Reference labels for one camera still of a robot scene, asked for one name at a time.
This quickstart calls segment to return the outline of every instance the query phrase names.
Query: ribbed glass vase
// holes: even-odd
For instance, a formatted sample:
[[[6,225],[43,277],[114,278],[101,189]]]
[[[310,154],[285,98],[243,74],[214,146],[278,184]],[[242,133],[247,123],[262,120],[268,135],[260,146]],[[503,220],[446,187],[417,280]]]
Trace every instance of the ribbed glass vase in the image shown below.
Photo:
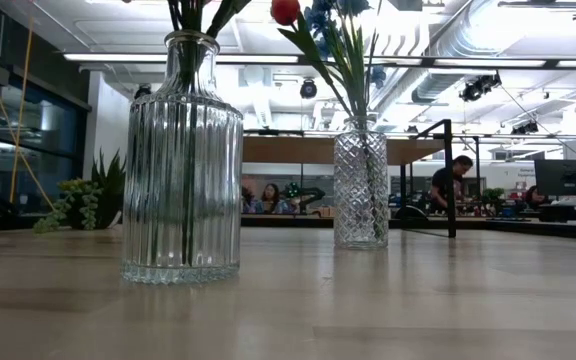
[[[335,246],[388,246],[386,136],[368,130],[374,118],[351,117],[335,137]]]
[[[163,85],[131,108],[122,275],[227,278],[239,269],[243,118],[215,94],[213,38],[177,31],[166,45]]]

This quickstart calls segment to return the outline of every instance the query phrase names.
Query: potted plant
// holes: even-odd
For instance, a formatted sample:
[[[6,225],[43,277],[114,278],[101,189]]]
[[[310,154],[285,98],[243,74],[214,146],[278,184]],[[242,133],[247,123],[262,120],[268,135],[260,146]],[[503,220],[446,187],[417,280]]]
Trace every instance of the potted plant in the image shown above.
[[[99,162],[94,161],[90,183],[96,184],[101,190],[98,194],[97,206],[95,207],[95,229],[105,229],[121,211],[124,201],[124,184],[126,181],[126,163],[121,163],[119,151],[112,158],[108,171],[104,166],[104,154],[99,151]],[[86,204],[85,192],[74,193],[74,203],[66,213],[68,222],[73,229],[86,229],[85,213],[80,211]]]
[[[117,151],[106,171],[100,150],[99,163],[93,163],[91,180],[75,179],[57,184],[62,195],[54,203],[55,210],[35,224],[35,232],[55,231],[62,221],[77,230],[107,228],[123,206],[126,171],[125,162],[120,163]]]
[[[485,209],[488,210],[490,207],[490,215],[494,216],[501,210],[501,206],[504,202],[504,200],[501,199],[501,196],[504,195],[504,193],[505,191],[502,188],[484,189],[483,193],[481,194],[481,202],[483,203]]]

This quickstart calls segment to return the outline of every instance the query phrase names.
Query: yellow cable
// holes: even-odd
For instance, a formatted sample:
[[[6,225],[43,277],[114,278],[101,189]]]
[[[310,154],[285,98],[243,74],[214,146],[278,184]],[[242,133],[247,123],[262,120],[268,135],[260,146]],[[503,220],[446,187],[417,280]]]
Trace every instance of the yellow cable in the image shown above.
[[[4,114],[4,118],[6,118],[6,122],[8,123],[8,131],[10,132],[10,136],[12,136],[13,141],[15,142],[15,149],[17,149],[19,147],[19,139],[17,139],[15,137],[15,133],[12,131],[12,126],[10,124],[10,118],[8,117],[8,113],[6,112],[6,108],[4,107],[4,103],[1,99],[1,94],[0,94],[0,108],[1,108],[1,112]],[[41,192],[41,195],[44,197],[44,200],[46,200],[48,205],[50,205],[50,208],[54,211],[55,207],[53,206],[52,201],[50,201],[50,198],[48,198],[48,195],[46,195],[46,192],[44,191],[43,187],[41,187],[41,184],[39,183],[39,180],[37,180],[35,173],[30,168],[30,164],[28,164],[28,160],[26,160],[26,157],[24,156],[24,154],[22,152],[19,152],[19,156],[21,157],[21,160],[26,165],[26,168],[28,169],[28,173],[30,174],[30,177],[32,177],[32,179],[35,181],[35,184],[37,184],[37,188],[39,188],[39,191]]]
[[[15,161],[12,166],[12,178],[10,181],[10,202],[15,199],[15,182],[17,180],[17,159],[19,159],[19,141],[21,140],[21,123],[24,118],[24,105],[26,104],[26,84],[28,83],[28,65],[30,64],[30,48],[32,46],[32,27],[34,24],[32,16],[29,18],[28,23],[28,45],[26,46],[26,63],[24,64],[24,78],[21,86],[21,105],[19,105],[19,119],[17,122],[17,136],[15,137]]]

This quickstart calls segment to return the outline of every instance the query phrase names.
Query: flower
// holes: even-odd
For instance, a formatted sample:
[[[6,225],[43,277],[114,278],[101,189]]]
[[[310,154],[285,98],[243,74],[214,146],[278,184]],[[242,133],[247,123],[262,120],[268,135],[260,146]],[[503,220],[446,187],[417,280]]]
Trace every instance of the flower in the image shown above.
[[[330,49],[328,48],[326,39],[324,39],[323,36],[320,37],[319,39],[315,40],[315,45],[317,45],[317,50],[319,50],[319,56],[323,60],[327,60],[330,57]]]
[[[315,32],[312,34],[313,37],[317,37],[322,31],[328,26],[328,19],[330,19],[330,12],[318,11],[306,8],[304,12],[304,18],[306,19],[306,24],[308,25],[308,30]]]
[[[272,0],[270,15],[279,25],[288,26],[297,20],[299,9],[297,0]]]
[[[368,0],[338,0],[339,13],[342,16],[357,16],[364,10],[370,9]]]
[[[375,65],[372,67],[370,74],[370,82],[375,84],[377,89],[381,89],[384,86],[384,81],[386,81],[386,71],[381,65]]]
[[[325,12],[330,16],[330,10],[332,10],[332,4],[335,0],[314,0],[312,2],[312,9],[317,12]]]

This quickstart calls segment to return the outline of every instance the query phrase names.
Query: computer monitor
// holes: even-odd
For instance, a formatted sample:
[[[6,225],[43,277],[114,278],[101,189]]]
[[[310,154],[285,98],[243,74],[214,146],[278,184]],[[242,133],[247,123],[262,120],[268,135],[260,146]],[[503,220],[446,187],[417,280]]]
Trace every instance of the computer monitor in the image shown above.
[[[535,176],[540,195],[576,195],[576,160],[535,160]]]

